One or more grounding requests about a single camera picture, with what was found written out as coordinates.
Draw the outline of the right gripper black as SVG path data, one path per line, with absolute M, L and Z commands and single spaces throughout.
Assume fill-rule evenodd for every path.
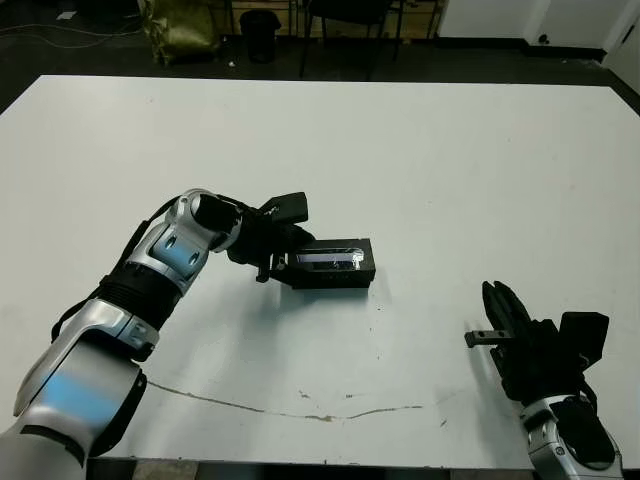
M 469 348 L 488 346 L 501 386 L 512 401 L 578 395 L 584 380 L 581 360 L 550 320 L 531 320 L 505 283 L 482 283 L 485 314 L 492 328 L 464 334 Z

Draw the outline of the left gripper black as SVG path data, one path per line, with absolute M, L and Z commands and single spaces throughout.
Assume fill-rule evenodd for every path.
M 294 287 L 295 272 L 285 258 L 273 258 L 297 250 L 316 240 L 299 226 L 303 221 L 302 202 L 266 202 L 255 208 L 240 203 L 241 226 L 237 239 L 226 249 L 228 258 L 258 269 L 256 281 L 271 278 Z

